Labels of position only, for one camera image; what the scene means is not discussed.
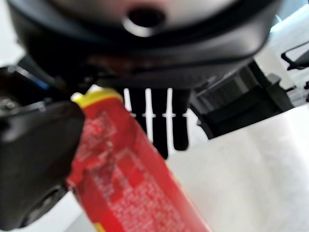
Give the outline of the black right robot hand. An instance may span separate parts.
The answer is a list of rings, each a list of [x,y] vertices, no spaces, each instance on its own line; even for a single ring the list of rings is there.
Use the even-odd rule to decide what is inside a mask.
[[[84,115],[74,93],[192,89],[264,46],[279,0],[9,0],[25,55],[0,69],[0,228],[28,226],[67,193]]]

